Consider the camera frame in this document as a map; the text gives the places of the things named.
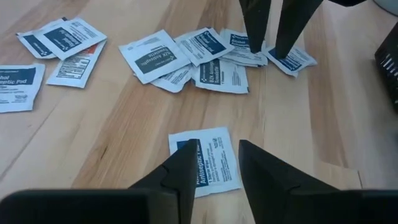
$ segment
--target alcohol prep pad packet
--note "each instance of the alcohol prep pad packet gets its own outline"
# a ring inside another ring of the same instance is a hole
[[[177,37],[176,42],[196,67],[219,58],[234,49],[213,28],[203,28],[189,33],[189,35]]]
[[[184,88],[186,82],[191,80],[192,72],[193,72],[193,65],[190,64],[172,73],[164,75],[154,80],[150,84],[172,93],[178,93]]]
[[[278,68],[284,73],[291,75],[295,78],[299,75],[299,71],[307,66],[317,65],[317,61],[307,54],[304,50],[293,46],[292,50],[285,59],[276,59],[275,47],[269,47],[266,50],[266,56],[269,60],[274,62]]]
[[[105,46],[106,40],[95,44],[86,50],[60,61],[47,79],[48,85],[86,87],[88,77],[94,69],[95,63]]]
[[[43,26],[39,30],[46,29],[48,27],[52,27],[54,25],[60,24],[62,22],[67,21],[67,18],[57,19],[56,21],[49,22],[47,25]],[[34,35],[35,32],[39,30],[32,30],[24,33],[17,33],[17,37],[19,41],[28,49],[29,52],[35,58],[38,59],[51,59],[56,58],[55,54],[51,52],[44,44],[42,44]]]
[[[0,65],[0,113],[30,111],[45,65]]]
[[[214,59],[194,68],[196,87],[225,93],[249,93],[246,69],[231,62]]]
[[[223,55],[220,59],[226,59],[236,62],[238,65],[261,67],[268,65],[268,59],[265,56],[266,42],[262,43],[262,51],[256,54],[250,51],[249,38],[247,33],[236,32],[230,29],[221,31],[222,38],[235,47],[230,53]]]
[[[46,27],[34,35],[61,60],[106,39],[103,33],[80,18]]]
[[[198,175],[195,197],[241,188],[227,128],[169,134],[170,154],[181,149],[189,139],[199,139],[200,142],[197,146]]]
[[[164,30],[119,46],[119,50],[142,84],[190,64],[188,57]]]

